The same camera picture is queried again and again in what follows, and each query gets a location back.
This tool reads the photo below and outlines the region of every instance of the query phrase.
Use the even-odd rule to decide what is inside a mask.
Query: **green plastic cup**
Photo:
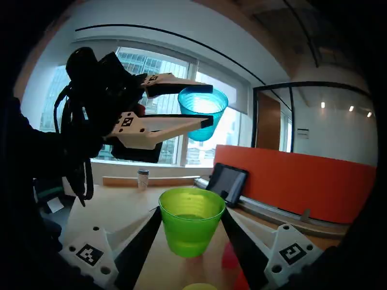
[[[206,250],[225,209],[216,193],[198,188],[174,188],[159,198],[166,240],[184,258]]]

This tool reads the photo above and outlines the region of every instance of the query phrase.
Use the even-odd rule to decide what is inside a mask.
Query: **window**
[[[290,152],[292,145],[292,119],[281,112],[280,151]]]
[[[220,78],[220,80],[218,74],[212,73],[212,71],[206,71],[206,73],[197,72],[197,61],[183,55],[180,58],[178,53],[167,53],[174,56],[170,57],[137,48],[118,47],[116,54],[124,68],[131,74],[171,72],[179,78],[190,78],[199,82],[212,84],[216,89],[225,93],[232,103],[236,103],[235,100],[238,100],[237,96],[247,91],[246,88],[242,90],[239,85],[236,85],[235,82],[229,81],[228,79]],[[54,102],[69,82],[70,79],[66,73],[65,66],[58,66],[45,99],[40,124],[41,131],[55,131],[53,120]],[[140,104],[145,106],[146,114],[180,113],[177,94],[162,95],[152,100],[148,100],[146,94],[144,94]],[[63,107],[64,102],[58,108],[59,124]],[[176,166],[212,167],[217,144],[239,144],[241,115],[242,113],[233,108],[226,108],[214,135],[205,142],[196,142],[188,139],[187,136],[179,136],[164,141],[158,163]],[[111,146],[104,145],[96,159],[116,161],[117,159],[111,155],[110,151]]]
[[[50,87],[45,98],[45,104],[43,107],[42,117],[40,119],[40,131],[43,132],[55,132],[54,126],[54,103],[58,98],[58,95],[65,86],[69,84],[70,78],[67,75],[66,67],[64,65],[58,66],[54,72],[54,78],[50,84]],[[58,124],[62,118],[64,102],[61,102],[58,107]]]
[[[197,72],[196,81],[213,85],[228,98],[236,98],[237,90],[217,79]],[[187,151],[187,166],[212,167],[214,164],[215,148],[217,144],[238,145],[240,113],[226,108],[213,136],[204,142],[189,140]]]

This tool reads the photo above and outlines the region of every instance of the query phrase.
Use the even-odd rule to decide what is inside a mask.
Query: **desk surface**
[[[86,207],[82,207],[78,199],[75,200],[64,233],[64,245],[96,225],[104,227],[108,232],[127,226],[158,206],[160,195],[170,188],[172,187],[154,187],[139,192],[137,188],[95,185],[94,197],[86,201]],[[274,229],[278,227],[241,210],[237,211]],[[308,238],[321,249],[339,242],[310,236]],[[222,254],[227,242],[227,234],[220,223],[206,252],[198,258],[185,259],[169,250],[161,223],[135,289],[181,290],[192,283],[210,283],[218,290],[233,289],[240,269],[222,269]]]

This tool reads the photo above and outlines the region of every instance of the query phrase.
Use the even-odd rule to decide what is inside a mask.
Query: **blue plastic cup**
[[[188,133],[188,137],[195,141],[206,141],[212,137],[228,106],[228,99],[221,91],[213,89],[212,93],[201,93],[195,87],[186,87],[182,90],[178,95],[178,102],[182,114],[214,117],[212,126]]]

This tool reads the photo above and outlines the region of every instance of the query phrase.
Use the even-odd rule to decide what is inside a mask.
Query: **orange partition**
[[[276,150],[217,145],[215,162],[247,170],[243,195],[296,214],[351,223],[362,209],[376,168]]]

